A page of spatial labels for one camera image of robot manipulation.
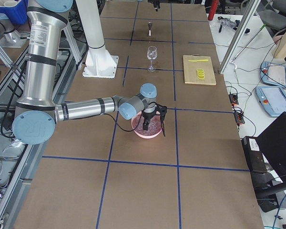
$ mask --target wine glass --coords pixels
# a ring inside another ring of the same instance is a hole
[[[151,61],[151,66],[148,67],[147,71],[154,72],[155,68],[153,67],[153,60],[158,56],[157,47],[149,46],[147,50],[147,58]]]

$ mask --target yellow knife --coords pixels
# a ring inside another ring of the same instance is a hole
[[[188,60],[189,62],[207,62],[209,61],[208,59],[198,59],[198,60]]]

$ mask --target blue electronic device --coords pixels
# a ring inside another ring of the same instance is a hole
[[[255,89],[259,102],[271,117],[286,112],[286,94],[279,86],[258,86]]]
[[[265,84],[286,88],[286,65],[264,61],[262,63],[261,79]]]

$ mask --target warning label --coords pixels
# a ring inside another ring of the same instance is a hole
[[[46,47],[48,41],[48,35],[49,35],[49,27],[32,24],[30,44]]]

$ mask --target label on robot arm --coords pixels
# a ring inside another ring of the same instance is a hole
[[[48,26],[32,24],[30,44],[46,47],[48,36],[49,36]]]
[[[255,139],[249,138],[249,143],[252,151],[259,151],[259,147]]]

